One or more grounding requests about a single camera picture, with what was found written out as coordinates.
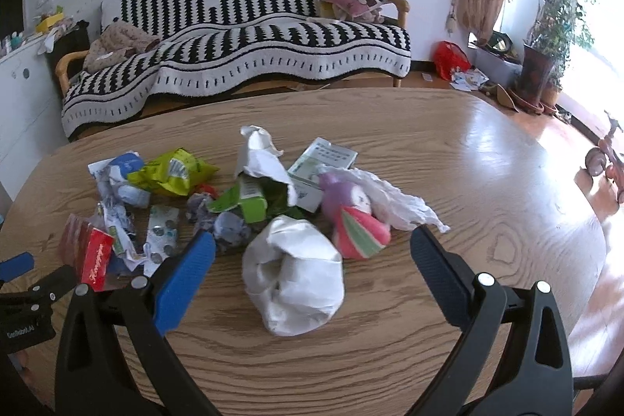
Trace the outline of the long white printed wrapper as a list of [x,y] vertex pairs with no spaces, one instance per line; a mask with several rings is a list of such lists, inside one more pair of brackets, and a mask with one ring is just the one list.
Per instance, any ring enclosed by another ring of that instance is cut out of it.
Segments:
[[106,232],[113,237],[113,251],[129,271],[135,271],[145,263],[146,255],[138,250],[137,233],[123,203],[100,200],[98,211],[104,221]]

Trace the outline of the grey blue paper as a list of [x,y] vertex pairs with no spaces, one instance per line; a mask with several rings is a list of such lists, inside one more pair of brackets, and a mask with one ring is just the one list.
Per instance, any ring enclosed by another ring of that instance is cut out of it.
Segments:
[[211,233],[220,252],[248,246],[252,230],[237,213],[212,212],[208,206],[213,202],[207,193],[194,193],[186,203],[186,219],[193,225],[193,234],[200,231]]

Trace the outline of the red cigarette pack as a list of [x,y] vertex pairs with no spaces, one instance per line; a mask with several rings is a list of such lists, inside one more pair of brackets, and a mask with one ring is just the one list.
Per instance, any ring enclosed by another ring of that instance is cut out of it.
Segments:
[[97,220],[70,214],[64,223],[57,252],[61,262],[74,268],[77,282],[94,291],[106,288],[114,239]]

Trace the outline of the blue white crumpled wrapper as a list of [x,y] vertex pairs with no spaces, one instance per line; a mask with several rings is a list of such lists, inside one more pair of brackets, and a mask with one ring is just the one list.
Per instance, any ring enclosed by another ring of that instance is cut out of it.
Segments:
[[96,161],[88,166],[103,200],[123,203],[135,208],[147,208],[150,193],[129,182],[128,176],[145,166],[138,152],[125,152],[119,156]]

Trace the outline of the white cabinet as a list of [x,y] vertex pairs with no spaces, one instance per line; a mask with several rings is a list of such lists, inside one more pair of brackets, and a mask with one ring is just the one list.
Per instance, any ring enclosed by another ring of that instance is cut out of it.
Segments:
[[1,186],[12,200],[43,157],[68,143],[41,36],[1,58]]

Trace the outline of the silver pill blister pack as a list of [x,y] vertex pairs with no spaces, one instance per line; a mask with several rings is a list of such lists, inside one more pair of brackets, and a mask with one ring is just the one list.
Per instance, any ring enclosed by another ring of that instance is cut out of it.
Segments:
[[144,251],[143,273],[151,278],[163,262],[177,250],[180,210],[165,205],[150,207]]

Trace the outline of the yellow green snack bag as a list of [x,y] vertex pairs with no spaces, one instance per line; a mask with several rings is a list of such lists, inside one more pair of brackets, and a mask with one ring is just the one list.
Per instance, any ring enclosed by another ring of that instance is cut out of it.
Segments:
[[164,153],[128,174],[131,185],[159,195],[189,196],[220,170],[183,148]]

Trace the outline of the white crumpled tissue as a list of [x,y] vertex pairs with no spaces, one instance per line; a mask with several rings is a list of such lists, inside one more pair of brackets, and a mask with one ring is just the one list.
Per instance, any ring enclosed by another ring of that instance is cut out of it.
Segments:
[[373,214],[393,229],[413,231],[428,225],[435,226],[441,233],[450,231],[450,226],[439,219],[422,197],[406,194],[372,172],[352,168],[334,169],[332,173],[342,181],[360,186],[369,197]]

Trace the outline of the red small wrapper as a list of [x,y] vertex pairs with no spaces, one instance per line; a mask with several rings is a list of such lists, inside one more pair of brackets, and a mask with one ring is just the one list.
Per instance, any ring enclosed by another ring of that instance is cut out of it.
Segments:
[[196,186],[195,192],[205,193],[209,195],[213,200],[217,200],[217,198],[219,197],[219,191],[213,186],[205,184],[205,182],[203,184]]

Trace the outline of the pink purple plush toy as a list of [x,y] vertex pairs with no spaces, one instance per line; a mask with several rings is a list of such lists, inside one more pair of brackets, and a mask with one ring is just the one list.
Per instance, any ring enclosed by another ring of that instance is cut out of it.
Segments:
[[378,220],[363,187],[334,172],[321,173],[321,212],[333,227],[332,243],[343,258],[367,260],[391,241],[390,227]]

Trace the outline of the child tricycle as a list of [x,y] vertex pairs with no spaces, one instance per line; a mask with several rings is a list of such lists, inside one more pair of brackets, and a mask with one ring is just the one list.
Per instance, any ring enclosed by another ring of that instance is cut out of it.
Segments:
[[615,149],[613,138],[615,133],[617,131],[622,132],[623,128],[618,119],[611,117],[607,111],[604,113],[609,121],[609,130],[585,155],[585,170],[591,177],[603,175],[615,184],[615,188],[617,188],[615,198],[617,203],[622,205],[623,155]]

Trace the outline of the white crumpled paper bag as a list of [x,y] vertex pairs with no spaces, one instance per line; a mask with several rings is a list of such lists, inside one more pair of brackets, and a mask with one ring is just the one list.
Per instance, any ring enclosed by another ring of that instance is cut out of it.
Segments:
[[246,246],[242,280],[264,326],[278,337],[315,331],[344,303],[342,256],[310,222],[287,215]]

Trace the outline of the torn green white carton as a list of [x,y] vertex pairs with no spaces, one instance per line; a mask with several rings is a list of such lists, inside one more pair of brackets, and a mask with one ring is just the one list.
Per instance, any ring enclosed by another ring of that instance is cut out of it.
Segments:
[[243,144],[234,172],[235,182],[217,200],[207,205],[211,213],[238,211],[248,225],[263,223],[278,215],[304,219],[297,207],[298,194],[285,170],[278,150],[266,129],[258,126],[240,128]]

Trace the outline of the beige plush blanket bundle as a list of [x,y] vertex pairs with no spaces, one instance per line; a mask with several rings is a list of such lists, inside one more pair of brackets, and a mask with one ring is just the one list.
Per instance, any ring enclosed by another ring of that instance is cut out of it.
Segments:
[[114,21],[90,45],[83,69],[90,74],[153,50],[161,42],[129,22]]

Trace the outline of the white green medicine box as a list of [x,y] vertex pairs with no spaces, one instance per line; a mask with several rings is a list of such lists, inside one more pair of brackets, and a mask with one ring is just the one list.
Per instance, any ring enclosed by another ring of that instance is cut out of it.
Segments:
[[321,137],[315,138],[288,169],[297,192],[297,206],[306,212],[315,213],[323,198],[318,175],[327,169],[348,169],[357,157],[356,151]]

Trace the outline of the red plastic bag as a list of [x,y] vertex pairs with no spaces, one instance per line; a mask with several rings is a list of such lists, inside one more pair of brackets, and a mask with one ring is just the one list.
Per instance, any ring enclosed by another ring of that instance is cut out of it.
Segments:
[[438,76],[445,81],[451,81],[456,72],[472,69],[472,64],[465,52],[450,41],[439,41],[434,47],[431,60],[435,64]]

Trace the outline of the potted green plant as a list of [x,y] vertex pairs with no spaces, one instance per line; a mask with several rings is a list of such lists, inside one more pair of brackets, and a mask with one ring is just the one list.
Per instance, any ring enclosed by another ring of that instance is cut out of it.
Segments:
[[560,88],[571,50],[593,47],[587,9],[597,0],[544,0],[523,46],[523,68],[512,92],[534,111],[542,110],[541,97]]

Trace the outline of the pink cartoon cushion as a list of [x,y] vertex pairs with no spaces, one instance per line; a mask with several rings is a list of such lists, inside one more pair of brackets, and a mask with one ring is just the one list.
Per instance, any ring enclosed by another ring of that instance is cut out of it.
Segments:
[[390,0],[319,0],[322,9],[340,21],[383,23],[382,7]]

